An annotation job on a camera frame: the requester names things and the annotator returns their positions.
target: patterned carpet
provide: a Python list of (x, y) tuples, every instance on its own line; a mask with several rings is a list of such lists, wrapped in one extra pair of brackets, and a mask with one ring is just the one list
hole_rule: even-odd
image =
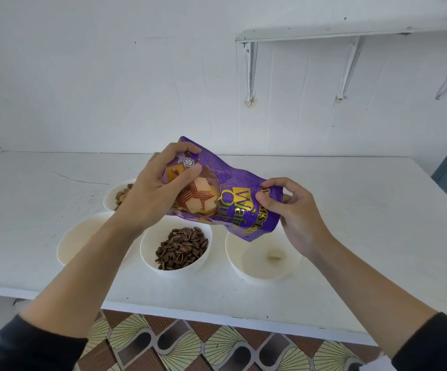
[(374, 346), (103, 310), (77, 371), (356, 371)]

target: bowl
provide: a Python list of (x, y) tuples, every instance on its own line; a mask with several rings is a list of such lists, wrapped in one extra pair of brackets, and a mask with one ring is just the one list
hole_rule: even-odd
[(67, 231), (57, 246), (57, 259), (60, 264), (66, 265), (90, 240), (100, 227), (114, 214), (114, 212), (101, 212), (93, 215)]
[[(163, 271), (161, 269), (158, 269), (159, 264), (155, 262), (155, 259), (157, 259), (158, 257), (157, 255), (155, 255), (155, 252), (160, 247), (160, 243), (167, 240), (167, 236), (170, 234), (172, 229), (180, 229), (186, 226), (197, 226), (205, 234), (205, 237), (208, 238), (208, 246), (205, 253), (202, 255), (201, 258), (187, 267), (175, 269), (173, 271)], [(140, 253), (141, 258), (146, 263), (146, 265), (156, 273), (167, 277), (182, 277), (191, 275), (202, 267), (202, 265), (208, 259), (211, 246), (212, 228), (210, 225), (184, 220), (183, 218), (177, 216), (164, 216), (157, 224), (146, 230), (145, 235), (141, 239)]]
[(115, 207), (117, 206), (117, 199), (115, 199), (115, 196), (117, 195), (117, 193), (128, 187), (128, 183), (135, 183), (135, 182), (136, 179), (134, 178), (131, 180), (122, 181), (117, 185), (112, 186), (110, 190), (103, 197), (103, 206), (105, 207), (105, 209), (109, 211), (115, 211)]
[[(286, 277), (297, 268), (303, 257), (290, 244), (281, 223), (273, 232), (252, 242), (228, 233), (225, 250), (234, 271), (246, 282), (258, 286), (269, 285)], [(281, 251), (282, 259), (270, 260), (270, 251)]]

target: hand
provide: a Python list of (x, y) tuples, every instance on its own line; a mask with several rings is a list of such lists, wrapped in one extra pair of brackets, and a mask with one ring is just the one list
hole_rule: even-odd
[(199, 153), (201, 149), (189, 142), (178, 142), (169, 144), (162, 152), (152, 156), (137, 176), (129, 195), (112, 216), (116, 226), (138, 237), (167, 214), (180, 191), (201, 173), (202, 166), (198, 163), (167, 185), (161, 182), (167, 164), (178, 152), (185, 151)]
[(272, 178), (262, 186), (283, 186), (293, 194), (284, 194), (283, 203), (262, 192), (256, 194), (256, 199), (263, 207), (281, 215), (287, 238), (302, 255), (309, 258), (315, 248), (335, 240), (319, 214), (312, 193), (289, 178)]

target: scratch on table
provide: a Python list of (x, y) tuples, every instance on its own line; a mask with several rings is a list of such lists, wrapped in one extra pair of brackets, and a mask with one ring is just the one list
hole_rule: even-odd
[(66, 177), (65, 175), (62, 175), (62, 174), (57, 173), (57, 172), (54, 172), (54, 171), (52, 171), (52, 173), (55, 173), (55, 174), (57, 174), (57, 175), (59, 175), (59, 176), (61, 176), (61, 177), (64, 177), (64, 178), (66, 178), (66, 179), (68, 179), (68, 180), (75, 181), (75, 182), (80, 182), (80, 183), (94, 183), (94, 184), (96, 184), (96, 185), (110, 185), (109, 183), (88, 182), (88, 181), (75, 180), (75, 179)]

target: purple snack package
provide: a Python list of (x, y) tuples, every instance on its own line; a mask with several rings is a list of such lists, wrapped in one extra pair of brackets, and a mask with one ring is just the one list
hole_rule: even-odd
[(222, 224), (228, 231), (249, 242), (275, 229), (280, 215), (260, 205), (255, 195), (261, 191), (282, 202), (282, 187), (262, 187), (263, 178), (243, 169), (232, 168), (220, 157), (186, 137), (179, 140), (191, 142), (202, 150), (198, 154), (177, 154), (167, 164), (162, 182), (174, 180), (184, 169), (196, 163), (200, 163), (203, 169), (199, 177), (178, 194), (168, 215), (204, 224)]

